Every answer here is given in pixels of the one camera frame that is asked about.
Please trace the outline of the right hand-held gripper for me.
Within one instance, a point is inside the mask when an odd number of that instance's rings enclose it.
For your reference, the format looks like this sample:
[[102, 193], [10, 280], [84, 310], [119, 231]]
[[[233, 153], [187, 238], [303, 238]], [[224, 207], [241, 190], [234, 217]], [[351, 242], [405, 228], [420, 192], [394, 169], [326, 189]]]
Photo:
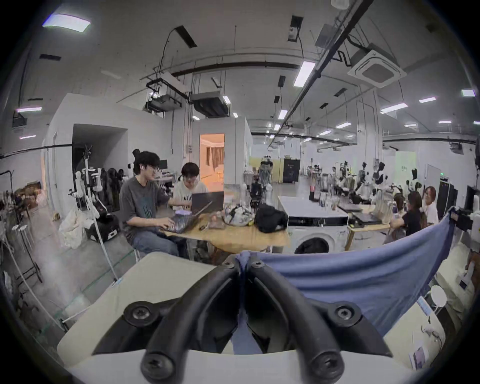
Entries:
[[449, 222], [457, 225], [461, 230], [458, 242], [465, 246], [469, 245], [472, 252], [480, 253], [480, 211], [475, 208], [473, 211], [457, 207], [449, 209]]

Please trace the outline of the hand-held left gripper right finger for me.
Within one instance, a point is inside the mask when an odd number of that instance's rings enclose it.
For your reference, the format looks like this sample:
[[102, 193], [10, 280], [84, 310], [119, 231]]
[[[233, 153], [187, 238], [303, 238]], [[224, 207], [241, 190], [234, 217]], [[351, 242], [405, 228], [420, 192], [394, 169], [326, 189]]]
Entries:
[[297, 351], [308, 383], [336, 383], [341, 351], [392, 358], [360, 307], [305, 297], [285, 277], [254, 258], [244, 272], [246, 327], [261, 354]]

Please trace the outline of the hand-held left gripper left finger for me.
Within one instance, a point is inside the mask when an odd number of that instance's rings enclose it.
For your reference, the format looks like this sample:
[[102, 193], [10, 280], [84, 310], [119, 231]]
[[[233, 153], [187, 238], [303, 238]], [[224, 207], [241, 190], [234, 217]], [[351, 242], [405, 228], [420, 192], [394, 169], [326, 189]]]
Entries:
[[239, 265], [226, 261], [181, 297], [134, 301], [92, 355], [93, 383], [245, 383], [246, 357], [222, 354], [237, 328]]

